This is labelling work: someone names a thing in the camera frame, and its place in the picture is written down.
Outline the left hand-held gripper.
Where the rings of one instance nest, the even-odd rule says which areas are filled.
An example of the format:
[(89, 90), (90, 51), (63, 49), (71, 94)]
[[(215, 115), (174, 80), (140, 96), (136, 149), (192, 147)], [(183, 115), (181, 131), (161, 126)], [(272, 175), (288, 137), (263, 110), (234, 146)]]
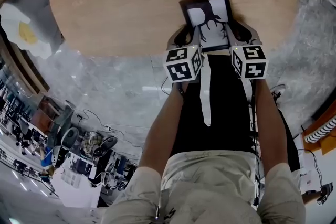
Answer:
[(196, 80), (203, 66), (200, 27), (195, 26), (192, 42), (188, 45), (187, 36), (188, 28), (181, 27), (167, 42), (163, 67), (172, 83)]

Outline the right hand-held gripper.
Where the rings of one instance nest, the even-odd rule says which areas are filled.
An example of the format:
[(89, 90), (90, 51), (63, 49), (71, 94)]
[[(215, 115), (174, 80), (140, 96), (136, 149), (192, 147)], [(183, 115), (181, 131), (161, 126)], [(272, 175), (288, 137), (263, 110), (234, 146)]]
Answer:
[(225, 23), (232, 66), (241, 79), (264, 79), (269, 61), (262, 49), (262, 41), (255, 29), (246, 23), (237, 23), (238, 42), (229, 23)]

